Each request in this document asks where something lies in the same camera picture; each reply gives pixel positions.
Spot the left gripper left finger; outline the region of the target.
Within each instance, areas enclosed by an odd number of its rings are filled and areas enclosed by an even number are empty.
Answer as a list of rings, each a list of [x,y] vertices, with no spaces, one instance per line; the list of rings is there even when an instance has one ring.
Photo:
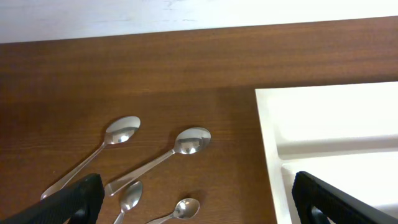
[[[2,224],[95,224],[104,200],[101,176],[88,174]]]

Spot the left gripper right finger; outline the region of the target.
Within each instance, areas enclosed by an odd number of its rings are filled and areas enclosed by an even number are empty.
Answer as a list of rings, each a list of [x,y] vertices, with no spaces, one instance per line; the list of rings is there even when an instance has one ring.
[[[396,218],[305,171],[296,173],[292,196],[304,224],[397,224]]]

